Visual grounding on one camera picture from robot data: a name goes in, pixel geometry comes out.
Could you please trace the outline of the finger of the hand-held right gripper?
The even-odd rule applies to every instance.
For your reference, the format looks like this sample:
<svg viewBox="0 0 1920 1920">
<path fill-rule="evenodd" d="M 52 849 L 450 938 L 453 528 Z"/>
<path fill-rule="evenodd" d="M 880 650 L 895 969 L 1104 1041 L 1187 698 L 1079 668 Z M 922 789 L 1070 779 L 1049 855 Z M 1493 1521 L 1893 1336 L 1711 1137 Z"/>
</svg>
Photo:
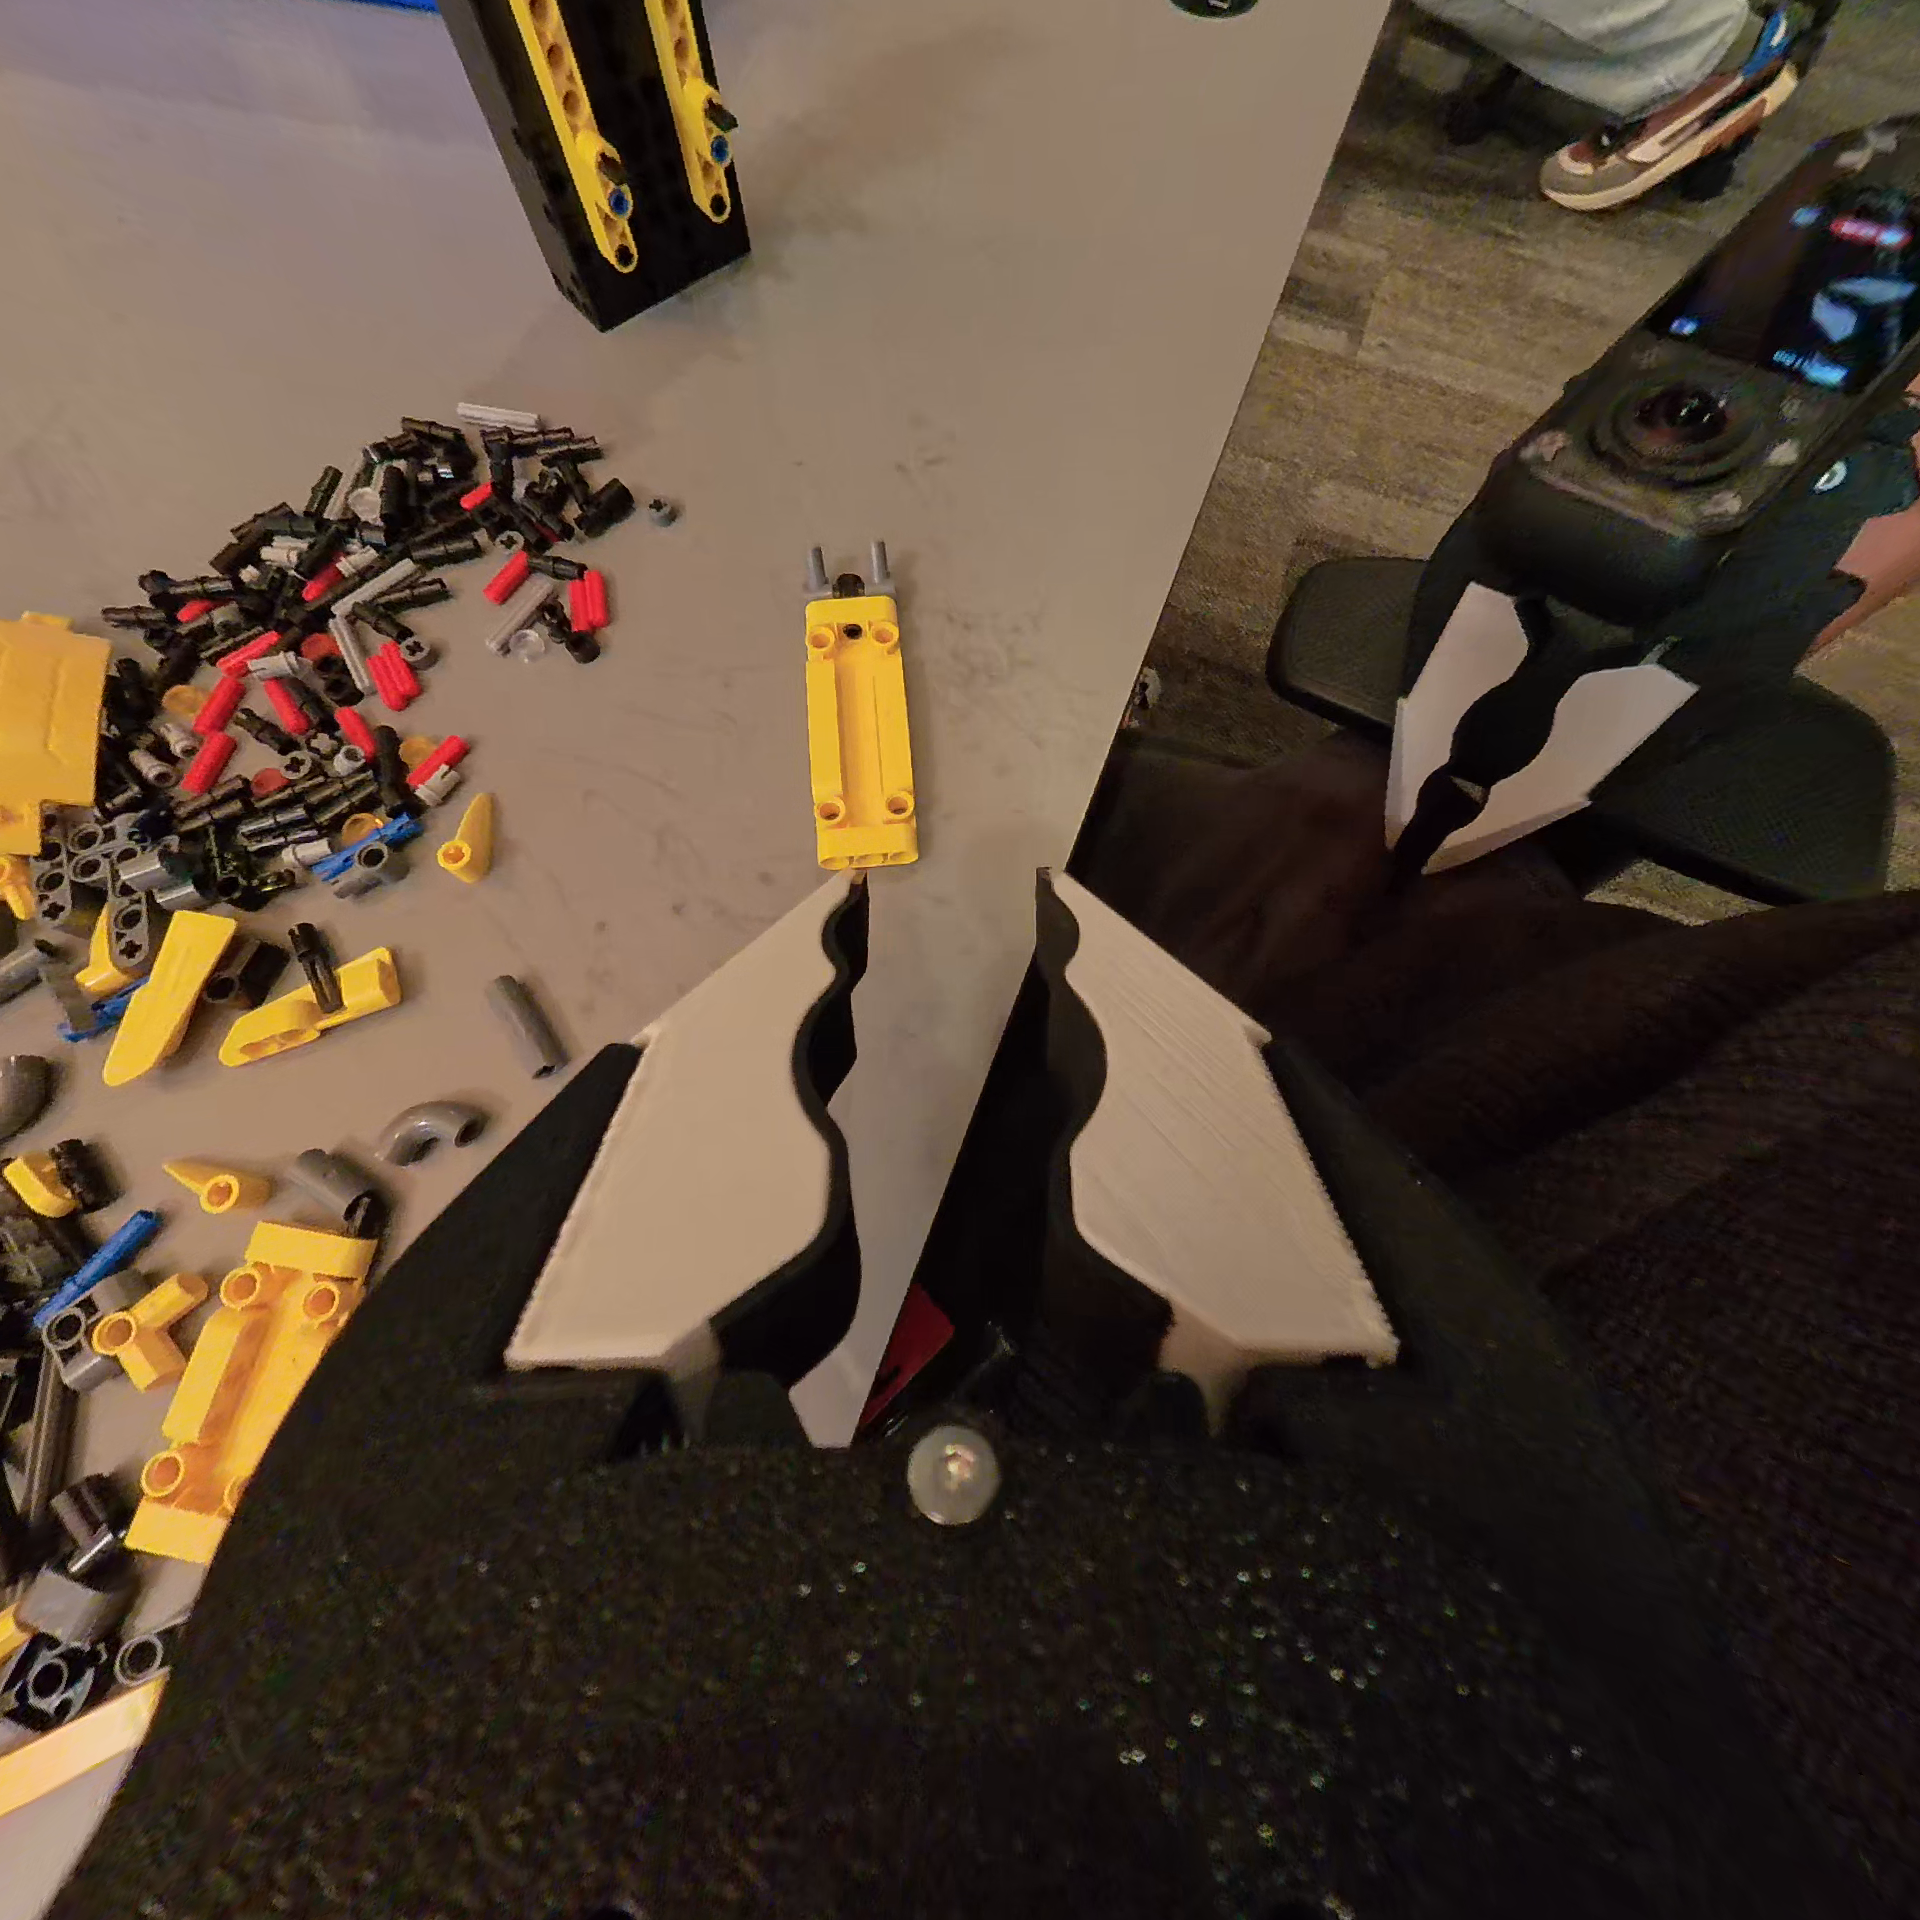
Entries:
<svg viewBox="0 0 1920 1920">
<path fill-rule="evenodd" d="M 1568 819 L 1594 789 L 1667 725 L 1698 688 L 1657 663 L 1603 668 L 1560 698 L 1545 741 L 1491 783 L 1478 815 L 1451 828 L 1419 871 L 1442 873 Z"/>
<path fill-rule="evenodd" d="M 1397 873 L 1444 871 L 1503 846 L 1545 817 L 1544 785 L 1530 772 L 1542 754 L 1490 733 L 1486 720 L 1458 733 L 1470 709 L 1527 659 L 1519 606 L 1468 585 L 1432 652 L 1396 705 L 1384 800 L 1384 837 Z"/>
</svg>

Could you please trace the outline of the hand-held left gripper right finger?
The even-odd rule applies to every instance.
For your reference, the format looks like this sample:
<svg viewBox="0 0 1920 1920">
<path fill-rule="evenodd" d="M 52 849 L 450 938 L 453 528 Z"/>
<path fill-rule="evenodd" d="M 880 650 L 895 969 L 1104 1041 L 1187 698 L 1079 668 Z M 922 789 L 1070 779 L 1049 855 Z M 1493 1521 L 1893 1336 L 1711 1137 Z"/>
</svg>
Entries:
<svg viewBox="0 0 1920 1920">
<path fill-rule="evenodd" d="M 1036 1318 L 1117 1402 L 1186 1380 L 1207 1428 L 1265 1368 L 1400 1339 L 1265 1057 L 1268 1029 L 1079 879 L 1037 870 L 1048 1150 Z"/>
</svg>

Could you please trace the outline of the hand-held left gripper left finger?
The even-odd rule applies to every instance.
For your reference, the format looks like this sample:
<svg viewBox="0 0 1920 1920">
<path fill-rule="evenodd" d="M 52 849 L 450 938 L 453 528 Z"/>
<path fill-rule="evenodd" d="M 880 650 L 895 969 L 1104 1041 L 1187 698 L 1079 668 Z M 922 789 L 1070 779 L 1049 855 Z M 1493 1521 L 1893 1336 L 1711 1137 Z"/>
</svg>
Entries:
<svg viewBox="0 0 1920 1920">
<path fill-rule="evenodd" d="M 833 873 L 636 1035 L 636 1061 L 502 1349 L 515 1377 L 648 1374 L 699 1421 L 764 1375 L 851 1431 L 861 1252 L 831 1098 L 856 1061 L 869 884 Z"/>
</svg>

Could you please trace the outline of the yellow toy panel with pins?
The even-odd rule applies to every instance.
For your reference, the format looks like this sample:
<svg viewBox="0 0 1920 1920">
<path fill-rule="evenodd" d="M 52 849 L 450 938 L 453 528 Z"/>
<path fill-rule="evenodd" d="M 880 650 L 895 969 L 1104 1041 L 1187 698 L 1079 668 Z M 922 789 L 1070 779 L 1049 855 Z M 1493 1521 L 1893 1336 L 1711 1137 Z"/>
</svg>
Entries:
<svg viewBox="0 0 1920 1920">
<path fill-rule="evenodd" d="M 817 865 L 828 873 L 918 860 L 899 599 L 884 539 L 864 573 L 830 573 L 808 551 L 804 587 L 808 793 Z"/>
</svg>

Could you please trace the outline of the person's right hand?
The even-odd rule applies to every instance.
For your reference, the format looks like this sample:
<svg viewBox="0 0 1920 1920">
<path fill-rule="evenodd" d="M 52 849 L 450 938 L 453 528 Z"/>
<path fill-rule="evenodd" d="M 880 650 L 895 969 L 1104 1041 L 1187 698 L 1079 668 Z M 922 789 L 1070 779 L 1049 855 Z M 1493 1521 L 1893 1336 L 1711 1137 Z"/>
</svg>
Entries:
<svg viewBox="0 0 1920 1920">
<path fill-rule="evenodd" d="M 1861 523 L 1835 559 L 1832 583 L 1852 598 L 1812 640 L 1812 654 L 1832 647 L 1871 615 L 1905 598 L 1918 585 L 1918 501 Z"/>
</svg>

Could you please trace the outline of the black office chair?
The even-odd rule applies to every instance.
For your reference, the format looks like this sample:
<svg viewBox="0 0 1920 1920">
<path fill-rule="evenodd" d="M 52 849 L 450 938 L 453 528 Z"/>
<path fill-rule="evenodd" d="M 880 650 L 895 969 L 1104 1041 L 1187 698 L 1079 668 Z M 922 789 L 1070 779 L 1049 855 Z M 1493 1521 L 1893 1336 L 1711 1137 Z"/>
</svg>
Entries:
<svg viewBox="0 0 1920 1920">
<path fill-rule="evenodd" d="M 1307 568 L 1271 631 L 1264 671 L 1289 705 L 1385 747 L 1408 669 L 1450 610 L 1458 568 L 1342 555 Z M 1883 892 L 1893 747 L 1859 707 L 1807 678 L 1711 693 L 1681 707 L 1591 801 L 1527 839 L 1590 892 L 1645 860 L 1739 899 L 1785 905 Z"/>
</svg>

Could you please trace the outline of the grey toy tube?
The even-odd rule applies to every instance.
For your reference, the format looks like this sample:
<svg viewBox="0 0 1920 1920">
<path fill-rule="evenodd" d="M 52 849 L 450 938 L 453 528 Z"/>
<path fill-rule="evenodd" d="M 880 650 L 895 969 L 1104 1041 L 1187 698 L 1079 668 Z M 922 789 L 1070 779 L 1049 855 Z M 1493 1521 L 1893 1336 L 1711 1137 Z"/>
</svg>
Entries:
<svg viewBox="0 0 1920 1920">
<path fill-rule="evenodd" d="M 507 1035 L 517 1065 L 532 1079 L 547 1079 L 570 1064 L 568 1048 L 534 987 L 511 971 L 485 984 L 487 1004 Z"/>
</svg>

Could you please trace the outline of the grey curved toy pipe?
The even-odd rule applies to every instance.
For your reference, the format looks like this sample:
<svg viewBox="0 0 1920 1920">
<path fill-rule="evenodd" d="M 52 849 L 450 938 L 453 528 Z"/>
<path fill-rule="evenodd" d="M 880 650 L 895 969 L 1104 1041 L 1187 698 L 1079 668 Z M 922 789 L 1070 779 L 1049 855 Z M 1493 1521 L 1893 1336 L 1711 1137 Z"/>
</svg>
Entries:
<svg viewBox="0 0 1920 1920">
<path fill-rule="evenodd" d="M 489 1126 L 489 1114 L 465 1100 L 435 1098 L 401 1107 L 377 1132 L 375 1155 L 393 1167 L 411 1167 L 443 1148 L 465 1148 Z"/>
</svg>

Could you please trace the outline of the person's black knit sweater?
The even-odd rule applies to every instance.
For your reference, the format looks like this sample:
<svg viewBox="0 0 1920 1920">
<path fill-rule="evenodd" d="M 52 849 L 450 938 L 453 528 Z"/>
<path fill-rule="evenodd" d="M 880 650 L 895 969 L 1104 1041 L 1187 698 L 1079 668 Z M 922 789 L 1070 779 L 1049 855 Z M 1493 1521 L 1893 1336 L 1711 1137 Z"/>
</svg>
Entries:
<svg viewBox="0 0 1920 1920">
<path fill-rule="evenodd" d="M 1524 842 L 1400 887 L 1384 751 L 1122 747 L 1071 873 L 1544 1288 L 1774 1763 L 1915 1916 L 1915 892 L 1681 923 Z"/>
</svg>

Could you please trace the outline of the yellow toy wedge panel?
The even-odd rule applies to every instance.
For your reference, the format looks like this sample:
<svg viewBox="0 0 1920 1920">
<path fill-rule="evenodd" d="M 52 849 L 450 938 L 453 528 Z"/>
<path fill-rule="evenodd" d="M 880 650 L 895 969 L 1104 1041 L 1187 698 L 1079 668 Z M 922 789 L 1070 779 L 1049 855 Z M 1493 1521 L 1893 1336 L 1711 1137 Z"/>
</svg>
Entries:
<svg viewBox="0 0 1920 1920">
<path fill-rule="evenodd" d="M 103 1088 L 126 1088 L 175 1056 L 203 990 L 237 931 L 240 923 L 222 912 L 171 913 L 151 971 L 128 998 L 114 1029 L 101 1067 Z"/>
</svg>

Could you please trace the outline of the heap of assorted yellow parts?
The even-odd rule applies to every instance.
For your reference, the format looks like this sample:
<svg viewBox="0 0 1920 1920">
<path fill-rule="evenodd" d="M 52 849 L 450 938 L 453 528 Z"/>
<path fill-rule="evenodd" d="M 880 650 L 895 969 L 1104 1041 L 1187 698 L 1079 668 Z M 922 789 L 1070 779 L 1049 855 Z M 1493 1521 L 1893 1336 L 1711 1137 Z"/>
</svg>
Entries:
<svg viewBox="0 0 1920 1920">
<path fill-rule="evenodd" d="M 258 1223 L 377 1240 L 419 1212 L 377 1134 L 461 1100 L 494 1046 L 451 998 L 478 929 L 435 865 L 458 792 L 338 894 L 306 879 L 240 929 L 173 1056 L 128 1085 L 101 1067 L 178 912 L 36 885 L 3 853 L 3 1819 L 118 1766 L 180 1667 L 205 1563 L 133 1551 L 137 1478 L 222 1279 Z"/>
</svg>

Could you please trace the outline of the yellow curved toy panel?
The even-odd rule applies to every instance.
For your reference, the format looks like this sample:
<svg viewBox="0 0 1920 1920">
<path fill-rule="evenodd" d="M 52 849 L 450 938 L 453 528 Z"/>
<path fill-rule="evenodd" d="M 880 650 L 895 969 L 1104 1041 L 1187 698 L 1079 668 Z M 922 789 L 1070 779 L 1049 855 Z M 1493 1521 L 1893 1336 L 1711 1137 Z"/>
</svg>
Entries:
<svg viewBox="0 0 1920 1920">
<path fill-rule="evenodd" d="M 1 852 L 36 855 L 45 808 L 95 801 L 111 645 L 66 617 L 1 624 Z"/>
</svg>

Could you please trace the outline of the black and yellow toy tower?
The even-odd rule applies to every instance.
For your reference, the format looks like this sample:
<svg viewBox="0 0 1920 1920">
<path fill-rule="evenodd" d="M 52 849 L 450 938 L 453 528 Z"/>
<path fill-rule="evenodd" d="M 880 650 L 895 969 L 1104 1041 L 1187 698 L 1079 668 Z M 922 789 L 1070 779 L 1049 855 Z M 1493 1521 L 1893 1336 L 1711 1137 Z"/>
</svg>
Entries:
<svg viewBox="0 0 1920 1920">
<path fill-rule="evenodd" d="M 598 331 L 747 256 L 699 1 L 438 1 L 556 290 Z"/>
</svg>

